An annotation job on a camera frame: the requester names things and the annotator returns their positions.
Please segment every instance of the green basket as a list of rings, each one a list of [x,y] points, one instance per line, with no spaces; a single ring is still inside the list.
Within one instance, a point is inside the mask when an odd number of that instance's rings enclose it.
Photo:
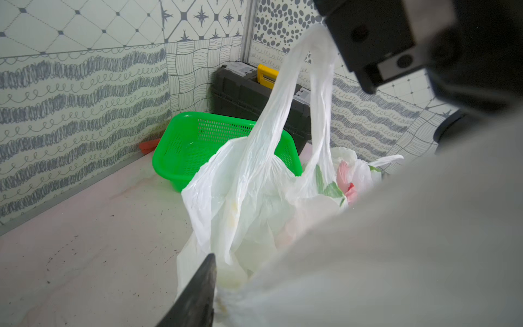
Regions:
[[[249,135],[255,123],[205,112],[179,114],[170,121],[154,151],[154,170],[181,192],[222,145]],[[303,173],[294,141],[286,131],[281,134],[274,154],[294,175]]]

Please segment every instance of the white countertop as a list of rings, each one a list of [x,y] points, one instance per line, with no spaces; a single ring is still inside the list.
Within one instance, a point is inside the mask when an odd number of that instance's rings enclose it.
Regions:
[[[0,326],[155,326],[191,233],[152,153],[0,236]]]

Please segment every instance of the black toolbox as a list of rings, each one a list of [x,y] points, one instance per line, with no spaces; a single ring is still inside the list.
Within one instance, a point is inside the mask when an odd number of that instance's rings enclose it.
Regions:
[[[220,67],[211,85],[211,93],[214,96],[214,114],[258,120],[262,113],[271,89],[263,86],[257,81],[257,70],[240,76],[225,68]],[[311,140],[311,110],[305,101],[297,98],[308,94],[308,90],[296,85],[292,100],[289,117],[284,129],[291,134],[298,154],[301,153],[307,141]]]

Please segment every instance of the toolbox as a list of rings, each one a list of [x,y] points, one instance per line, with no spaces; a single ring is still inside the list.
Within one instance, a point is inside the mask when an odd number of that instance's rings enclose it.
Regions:
[[[269,100],[277,75],[277,71],[265,66],[260,65],[257,69],[242,62],[220,67],[210,87],[214,96],[213,113],[258,120]],[[297,84],[284,129],[292,136],[298,153],[311,140],[309,99],[310,91]]]

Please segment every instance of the plastic bag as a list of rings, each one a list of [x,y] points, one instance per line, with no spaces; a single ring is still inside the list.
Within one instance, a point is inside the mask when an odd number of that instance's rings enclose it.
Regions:
[[[313,150],[296,177],[274,150],[309,51]],[[281,247],[345,208],[329,147],[336,55],[328,31],[311,27],[286,57],[250,135],[228,141],[182,191],[194,231],[177,257],[178,293],[210,252],[217,259],[217,286],[241,287]]]
[[[399,154],[386,156],[371,163],[358,159],[351,149],[344,147],[331,148],[332,161],[336,171],[336,183],[352,206],[358,196],[368,192],[381,182],[381,171],[378,167],[403,160]]]

